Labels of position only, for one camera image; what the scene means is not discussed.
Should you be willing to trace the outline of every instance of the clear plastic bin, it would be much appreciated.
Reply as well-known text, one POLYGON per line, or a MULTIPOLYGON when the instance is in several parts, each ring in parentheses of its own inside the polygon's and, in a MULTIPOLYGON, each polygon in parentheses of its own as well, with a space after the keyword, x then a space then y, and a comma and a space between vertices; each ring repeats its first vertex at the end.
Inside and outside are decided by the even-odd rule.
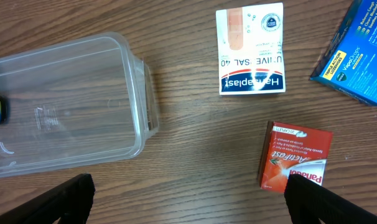
POLYGON ((117 33, 0 58, 0 177, 130 159, 158 130, 149 69, 117 33))

